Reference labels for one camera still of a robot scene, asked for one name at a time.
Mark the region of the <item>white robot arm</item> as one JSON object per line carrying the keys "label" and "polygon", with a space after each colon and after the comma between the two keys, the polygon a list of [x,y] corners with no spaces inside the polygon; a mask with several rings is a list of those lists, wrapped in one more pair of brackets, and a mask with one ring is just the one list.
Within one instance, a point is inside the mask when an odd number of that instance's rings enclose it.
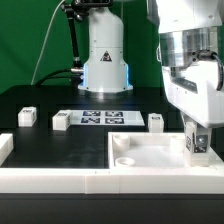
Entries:
{"label": "white robot arm", "polygon": [[[89,13],[90,57],[80,89],[116,93],[126,88],[121,64],[123,24],[110,13],[113,0],[75,0]],[[224,126],[224,66],[219,29],[224,0],[146,0],[158,26],[157,60],[168,101],[205,128]]]}

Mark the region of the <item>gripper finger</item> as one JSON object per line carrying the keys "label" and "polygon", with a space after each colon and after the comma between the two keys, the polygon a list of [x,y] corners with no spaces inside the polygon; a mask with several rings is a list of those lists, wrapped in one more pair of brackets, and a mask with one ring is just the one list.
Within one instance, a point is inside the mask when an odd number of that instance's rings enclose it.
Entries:
{"label": "gripper finger", "polygon": [[181,113],[181,118],[186,133],[194,133],[197,129],[197,122],[185,113]]}

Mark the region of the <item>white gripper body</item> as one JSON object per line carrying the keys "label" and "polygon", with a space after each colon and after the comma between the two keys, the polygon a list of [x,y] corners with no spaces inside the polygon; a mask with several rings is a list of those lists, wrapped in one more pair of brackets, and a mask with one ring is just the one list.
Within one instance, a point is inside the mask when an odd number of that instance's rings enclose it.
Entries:
{"label": "white gripper body", "polygon": [[224,127],[224,86],[217,91],[216,61],[199,61],[187,69],[162,67],[168,101],[205,128]]}

